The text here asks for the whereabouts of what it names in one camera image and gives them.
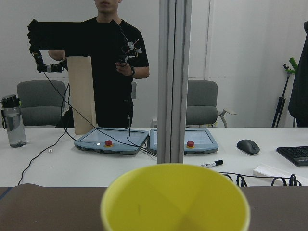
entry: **man's hand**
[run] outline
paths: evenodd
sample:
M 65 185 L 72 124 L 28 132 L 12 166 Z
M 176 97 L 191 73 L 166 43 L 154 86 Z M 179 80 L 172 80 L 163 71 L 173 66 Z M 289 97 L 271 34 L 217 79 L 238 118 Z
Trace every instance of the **man's hand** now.
M 116 66 L 116 71 L 123 74 L 124 76 L 131 76 L 132 75 L 132 71 L 131 71 L 129 64 L 116 62 L 115 66 Z
M 51 58 L 57 61 L 66 59 L 65 50 L 49 50 L 48 54 Z

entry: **paper cup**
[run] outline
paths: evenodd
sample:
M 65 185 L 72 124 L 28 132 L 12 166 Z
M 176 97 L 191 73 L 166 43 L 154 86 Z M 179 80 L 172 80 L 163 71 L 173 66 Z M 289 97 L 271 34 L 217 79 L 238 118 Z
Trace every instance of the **paper cup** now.
M 220 173 L 159 164 L 117 178 L 105 191 L 101 218 L 105 231 L 246 231 L 250 208 Z

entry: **computer mouse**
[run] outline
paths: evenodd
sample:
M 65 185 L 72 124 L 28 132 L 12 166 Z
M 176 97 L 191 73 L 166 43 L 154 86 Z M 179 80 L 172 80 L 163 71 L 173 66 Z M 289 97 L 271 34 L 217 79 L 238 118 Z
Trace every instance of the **computer mouse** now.
M 241 140 L 237 143 L 236 146 L 238 149 L 242 150 L 243 152 L 249 155 L 258 154 L 260 151 L 258 145 L 251 140 Z

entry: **water bottle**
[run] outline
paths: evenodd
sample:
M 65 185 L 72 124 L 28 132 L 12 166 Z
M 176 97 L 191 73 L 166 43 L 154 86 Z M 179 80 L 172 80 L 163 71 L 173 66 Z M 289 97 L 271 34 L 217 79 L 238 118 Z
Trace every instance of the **water bottle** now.
M 27 143 L 23 119 L 20 110 L 20 100 L 16 95 L 8 95 L 2 98 L 2 125 L 6 128 L 10 146 L 21 147 Z

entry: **brown table surface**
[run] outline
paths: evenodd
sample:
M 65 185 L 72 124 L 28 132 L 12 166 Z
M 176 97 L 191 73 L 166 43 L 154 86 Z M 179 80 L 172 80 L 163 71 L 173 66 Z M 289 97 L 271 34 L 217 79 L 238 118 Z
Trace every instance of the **brown table surface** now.
M 251 208 L 250 231 L 301 231 L 308 227 L 307 187 L 241 187 Z M 106 187 L 0 188 L 0 231 L 101 231 Z

